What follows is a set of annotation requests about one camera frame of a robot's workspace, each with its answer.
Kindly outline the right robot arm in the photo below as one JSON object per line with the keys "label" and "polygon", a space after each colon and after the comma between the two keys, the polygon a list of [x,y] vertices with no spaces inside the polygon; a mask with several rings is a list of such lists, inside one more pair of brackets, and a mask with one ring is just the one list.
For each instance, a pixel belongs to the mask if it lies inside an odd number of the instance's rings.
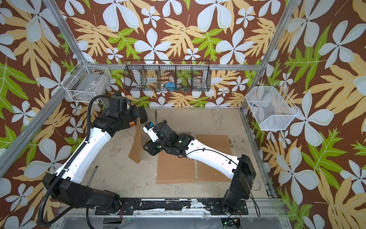
{"label": "right robot arm", "polygon": [[230,187],[222,200],[225,212],[234,213],[241,200],[250,198],[256,172],[248,156],[231,156],[204,145],[191,135],[177,134],[166,121],[157,125],[148,122],[143,130],[151,139],[143,147],[150,155],[155,156],[165,151],[179,158],[194,159],[231,179]]}

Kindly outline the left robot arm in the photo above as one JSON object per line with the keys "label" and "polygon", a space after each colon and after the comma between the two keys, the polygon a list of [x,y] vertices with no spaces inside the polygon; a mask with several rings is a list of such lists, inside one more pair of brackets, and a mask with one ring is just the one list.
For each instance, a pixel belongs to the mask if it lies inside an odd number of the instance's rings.
{"label": "left robot arm", "polygon": [[101,208],[116,213],[120,207],[119,195],[106,190],[93,189],[81,184],[87,169],[103,146],[118,132],[135,127],[147,120],[145,108],[137,107],[121,93],[109,97],[109,107],[91,120],[92,103],[88,106],[87,133],[72,156],[53,174],[42,179],[47,192],[40,210],[45,209],[49,198],[71,208]]}

